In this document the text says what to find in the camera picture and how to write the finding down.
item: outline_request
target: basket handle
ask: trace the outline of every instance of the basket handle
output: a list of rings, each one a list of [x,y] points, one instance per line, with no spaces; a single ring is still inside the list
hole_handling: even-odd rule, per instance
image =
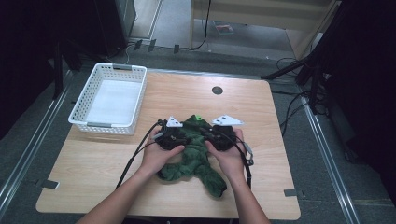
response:
[[[89,127],[97,127],[97,128],[111,128],[111,124],[109,124],[109,123],[88,122],[87,126],[89,126]]]
[[[117,64],[113,63],[113,69],[118,69],[118,70],[132,70],[132,66],[128,64]]]

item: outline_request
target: table top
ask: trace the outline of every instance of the table top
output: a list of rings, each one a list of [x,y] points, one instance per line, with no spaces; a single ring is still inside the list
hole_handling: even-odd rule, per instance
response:
[[[213,87],[221,87],[216,95]],[[126,163],[149,128],[158,119],[179,121],[200,115],[210,122],[227,114],[245,122],[238,128],[254,153],[252,191],[271,219],[298,219],[296,196],[288,158],[281,137],[270,86],[263,80],[191,76],[148,72],[148,85],[134,135],[84,133],[73,126],[49,175],[60,182],[57,189],[43,189],[36,209],[43,213],[88,213],[116,187]],[[127,179],[141,163],[134,160]],[[208,155],[228,189],[212,197],[197,177],[167,182],[154,176],[128,215],[160,217],[237,218],[233,191],[217,160]],[[169,162],[180,161],[177,155]]]

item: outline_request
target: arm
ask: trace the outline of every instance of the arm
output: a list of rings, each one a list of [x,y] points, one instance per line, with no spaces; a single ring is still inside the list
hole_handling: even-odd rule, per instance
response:
[[[234,131],[236,136],[243,140],[242,131],[239,129],[234,129]],[[238,149],[233,147],[227,151],[217,151],[210,142],[205,141],[205,144],[208,151],[219,161],[222,172],[230,181],[240,223],[270,223],[248,187],[244,175],[244,165]],[[241,143],[238,143],[238,146],[243,149]]]
[[[179,146],[167,151],[157,144],[149,145],[144,150],[142,164],[137,171],[78,223],[121,223],[134,204],[140,190],[153,175],[163,168],[171,157],[180,153],[183,149],[183,146]]]

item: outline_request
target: hand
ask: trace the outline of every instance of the hand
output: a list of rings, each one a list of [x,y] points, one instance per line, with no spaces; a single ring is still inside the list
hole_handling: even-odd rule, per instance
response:
[[[160,147],[154,140],[151,139],[159,130],[154,130],[150,133],[149,139],[144,149],[142,164],[139,167],[140,171],[148,172],[154,175],[159,172],[166,164],[166,162],[184,150],[184,146],[177,146],[172,150],[165,150]]]
[[[233,129],[236,136],[244,140],[242,130]],[[222,172],[228,177],[243,177],[244,176],[244,163],[242,162],[241,153],[236,147],[232,147],[226,151],[217,151],[215,147],[209,142],[205,141],[208,151],[219,161]],[[245,150],[242,143],[237,143],[241,150]]]

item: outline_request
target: green cloth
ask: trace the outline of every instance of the green cloth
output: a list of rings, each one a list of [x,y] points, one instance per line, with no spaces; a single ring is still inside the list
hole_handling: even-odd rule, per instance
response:
[[[191,116],[185,122],[180,131],[191,139],[190,143],[182,152],[182,161],[179,163],[168,163],[158,173],[158,177],[173,181],[182,176],[197,176],[206,189],[214,197],[221,197],[227,185],[223,178],[210,167],[207,159],[207,148],[205,139],[201,135],[200,127],[211,127],[199,116]]]

